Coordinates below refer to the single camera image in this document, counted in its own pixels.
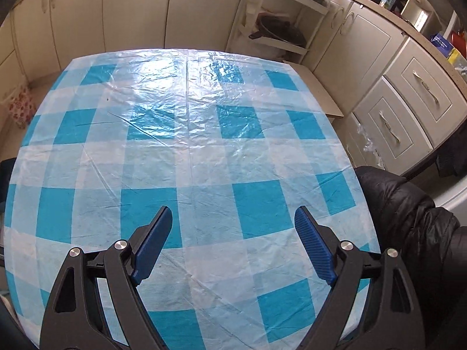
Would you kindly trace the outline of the blue checkered plastic tablecloth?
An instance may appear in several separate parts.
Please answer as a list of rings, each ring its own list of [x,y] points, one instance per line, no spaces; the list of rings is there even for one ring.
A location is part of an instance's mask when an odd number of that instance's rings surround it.
[[[288,65],[161,49],[75,59],[6,200],[6,276],[31,340],[68,251],[128,239],[162,206],[172,230],[139,294],[171,349],[297,347],[329,291],[294,228],[300,206],[379,249],[344,148]]]

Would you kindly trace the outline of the black jacket sleeve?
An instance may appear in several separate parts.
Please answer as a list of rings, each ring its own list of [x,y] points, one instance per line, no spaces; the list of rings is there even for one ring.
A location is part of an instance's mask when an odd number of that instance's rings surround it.
[[[406,178],[355,169],[380,248],[400,251],[416,290],[428,349],[466,348],[466,227]]]

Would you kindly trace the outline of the small white wooden stool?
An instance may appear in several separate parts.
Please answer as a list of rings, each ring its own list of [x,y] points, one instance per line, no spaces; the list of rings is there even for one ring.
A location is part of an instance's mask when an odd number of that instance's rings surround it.
[[[290,65],[300,76],[330,121],[334,118],[344,117],[344,114],[339,109],[334,99],[331,98],[324,86],[306,66],[289,61],[285,61],[284,63]]]

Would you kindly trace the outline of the cream drawer cabinet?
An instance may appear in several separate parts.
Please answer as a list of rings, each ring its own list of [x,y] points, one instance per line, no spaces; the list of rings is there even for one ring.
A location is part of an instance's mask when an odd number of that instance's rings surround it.
[[[352,164],[416,170],[466,120],[466,97],[436,59],[408,39],[335,129]]]

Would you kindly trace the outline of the floral waste basket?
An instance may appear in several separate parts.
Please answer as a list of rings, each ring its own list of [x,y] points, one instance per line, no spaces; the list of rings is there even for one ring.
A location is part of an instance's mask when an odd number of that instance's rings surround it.
[[[13,122],[25,129],[36,114],[36,105],[28,86],[20,85],[6,99],[6,108]]]

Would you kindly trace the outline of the black frying pan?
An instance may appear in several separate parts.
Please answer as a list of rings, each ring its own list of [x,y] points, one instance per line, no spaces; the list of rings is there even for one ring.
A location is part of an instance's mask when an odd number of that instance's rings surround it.
[[[258,30],[249,35],[251,40],[268,37],[301,48],[306,47],[307,42],[304,35],[290,21],[284,21],[282,18],[272,15],[261,14],[257,18],[256,24]]]

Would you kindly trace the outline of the white shelf rack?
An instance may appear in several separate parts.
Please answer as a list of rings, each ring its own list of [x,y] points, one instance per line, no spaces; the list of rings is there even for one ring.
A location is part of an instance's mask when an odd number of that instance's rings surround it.
[[[329,0],[240,0],[226,51],[270,60],[300,63],[309,53],[324,19]],[[260,34],[260,18],[276,18],[303,35],[302,43]]]

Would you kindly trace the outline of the white electric kettle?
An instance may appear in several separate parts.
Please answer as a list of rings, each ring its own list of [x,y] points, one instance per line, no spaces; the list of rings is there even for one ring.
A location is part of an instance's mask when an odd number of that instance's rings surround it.
[[[408,0],[401,16],[418,32],[426,31],[432,21],[435,11],[427,0]]]

